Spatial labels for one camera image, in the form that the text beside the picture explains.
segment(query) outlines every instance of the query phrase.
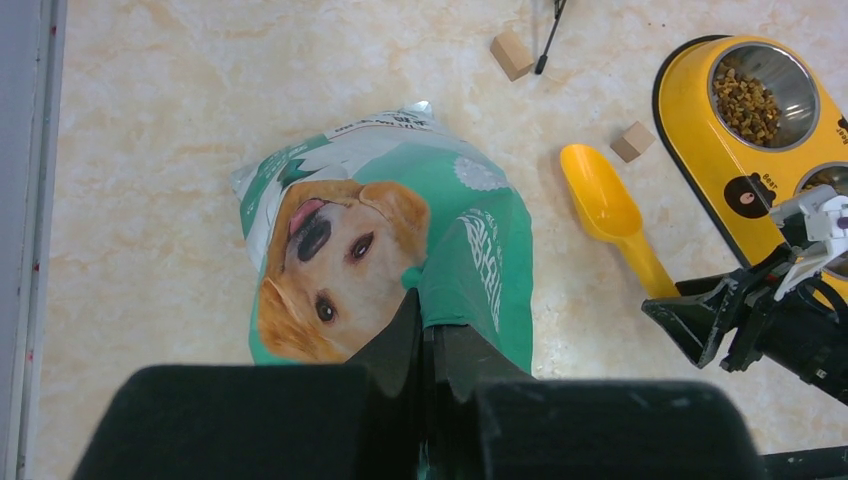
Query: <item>green bag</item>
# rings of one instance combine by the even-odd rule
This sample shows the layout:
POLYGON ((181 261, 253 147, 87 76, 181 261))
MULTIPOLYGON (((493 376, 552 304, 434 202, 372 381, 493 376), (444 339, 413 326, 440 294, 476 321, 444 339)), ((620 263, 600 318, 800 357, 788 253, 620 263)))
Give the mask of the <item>green bag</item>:
POLYGON ((530 216, 503 171, 428 103, 280 150, 232 184, 260 273, 257 364, 344 361, 417 287, 425 327, 471 325, 529 372, 530 216))

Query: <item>scoop handle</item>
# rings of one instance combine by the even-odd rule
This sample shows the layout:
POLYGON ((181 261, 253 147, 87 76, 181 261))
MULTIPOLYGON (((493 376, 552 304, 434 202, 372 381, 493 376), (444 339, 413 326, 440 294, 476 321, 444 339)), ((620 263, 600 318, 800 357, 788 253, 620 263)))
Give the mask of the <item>scoop handle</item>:
POLYGON ((639 232, 621 239, 618 242, 618 248, 627 260, 627 264, 636 272, 648 296, 651 298, 680 296, 680 292, 677 291, 677 287, 674 286, 644 233, 639 232))

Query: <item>marble floor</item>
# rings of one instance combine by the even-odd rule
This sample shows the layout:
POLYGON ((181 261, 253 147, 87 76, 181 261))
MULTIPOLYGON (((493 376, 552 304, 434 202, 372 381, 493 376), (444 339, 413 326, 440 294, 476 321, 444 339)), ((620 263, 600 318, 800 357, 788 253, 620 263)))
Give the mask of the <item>marble floor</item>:
POLYGON ((70 0, 48 318, 32 478, 67 478, 115 389, 159 363, 249 363, 256 282, 228 174, 308 135, 421 99, 508 173, 533 216, 533 373, 687 378, 721 387, 762 452, 848 444, 848 410, 771 361, 691 367, 639 311, 645 293, 582 231, 554 163, 615 159, 672 278, 736 263, 660 144, 608 145, 641 121, 665 56, 713 33, 791 46, 848 102, 838 0, 568 2, 545 74, 510 83, 488 51, 511 28, 538 54, 547 0, 70 0))

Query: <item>bowl rim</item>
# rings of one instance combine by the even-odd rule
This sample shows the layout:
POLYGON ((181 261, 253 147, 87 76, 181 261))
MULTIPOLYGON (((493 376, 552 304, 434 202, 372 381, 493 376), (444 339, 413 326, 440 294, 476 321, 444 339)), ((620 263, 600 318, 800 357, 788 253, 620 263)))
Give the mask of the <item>bowl rim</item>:
MULTIPOLYGON (((809 181, 811 178, 813 178, 813 175, 819 173, 820 171, 822 171, 826 168, 831 168, 831 167, 842 167, 842 168, 848 170, 848 161, 845 161, 845 162, 827 162, 827 163, 822 163, 820 165, 816 165, 815 167, 811 168, 809 171, 807 171, 807 173, 804 174, 804 176, 801 177, 801 181, 798 182, 798 185, 795 186, 795 191, 792 193, 792 196, 794 197, 795 195, 798 195, 799 193, 801 193, 801 189, 804 188, 804 184, 807 183, 807 181, 809 181)), ((842 261, 846 260, 845 258, 842 258, 842 256, 840 255, 839 257, 836 257, 833 260, 831 260, 830 263, 836 262, 840 259, 842 261)), ((825 272, 827 272, 828 275, 831 275, 838 280, 848 280, 848 276, 836 273, 832 268, 828 268, 827 265, 824 266, 823 270, 825 272)))
POLYGON ((725 48, 724 50, 722 50, 721 53, 719 53, 716 56, 716 58, 713 60, 713 63, 710 66, 710 69, 709 69, 709 74, 707 75, 707 97, 710 99, 710 107, 713 110, 713 114, 716 116, 716 118, 718 119, 721 126, 724 127, 724 129, 727 132, 729 132, 730 135, 733 138, 735 138, 738 142, 742 143, 743 145, 745 145, 747 147, 750 147, 750 148, 753 148, 754 150, 758 150, 758 151, 765 152, 765 153, 781 153, 781 152, 786 152, 788 150, 798 148, 799 146, 801 146, 801 144, 806 142, 807 139, 809 139, 813 135, 813 132, 816 131, 816 128, 818 127, 818 124, 819 124, 819 117, 821 116, 821 98, 819 96, 818 85, 816 84, 816 80, 813 78, 813 75, 810 73, 810 71, 807 69, 807 67, 804 65, 804 63, 801 62, 801 60, 799 58, 797 58, 795 55, 787 52, 786 50, 784 50, 783 48, 781 48, 777 45, 767 43, 767 42, 761 42, 761 41, 740 42, 740 43, 731 45, 731 46, 725 48), (719 62, 721 62, 722 59, 724 59, 724 57, 726 57, 731 52, 733 52, 735 50, 739 50, 741 48, 745 48, 745 47, 764 47, 764 48, 771 49, 771 50, 773 50, 773 51, 775 51, 779 54, 785 55, 787 58, 789 58, 789 60, 792 63, 794 63, 801 70, 801 73, 804 74, 804 76, 807 78, 807 81, 810 83, 810 87, 812 87, 813 102, 814 102, 814 104, 813 104, 813 115, 814 115, 813 122, 810 125, 810 128, 807 130, 807 132, 801 138, 799 138, 798 140, 796 140, 793 143, 790 143, 789 145, 772 148, 772 147, 764 147, 764 146, 759 146, 759 145, 753 144, 753 143, 745 140, 744 138, 742 138, 736 132, 734 132, 733 129, 730 128, 730 126, 724 121, 724 119, 721 118, 721 115, 718 112, 718 96, 715 93, 713 93, 713 78, 715 77, 715 72, 716 72, 716 69, 718 68, 718 64, 719 64, 719 62))

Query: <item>double pet bowl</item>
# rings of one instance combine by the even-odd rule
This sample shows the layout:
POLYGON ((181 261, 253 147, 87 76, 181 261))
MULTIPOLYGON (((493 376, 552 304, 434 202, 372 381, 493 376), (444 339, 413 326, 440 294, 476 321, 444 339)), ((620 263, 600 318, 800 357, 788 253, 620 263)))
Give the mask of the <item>double pet bowl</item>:
MULTIPOLYGON (((829 184, 848 195, 848 122, 810 68, 789 48, 747 36, 709 36, 666 59, 653 92, 660 138, 739 261, 749 266, 784 241, 768 208, 829 184), (755 78, 780 110, 768 146, 738 135, 718 111, 719 64, 755 78)), ((848 296, 848 258, 824 279, 848 296)))

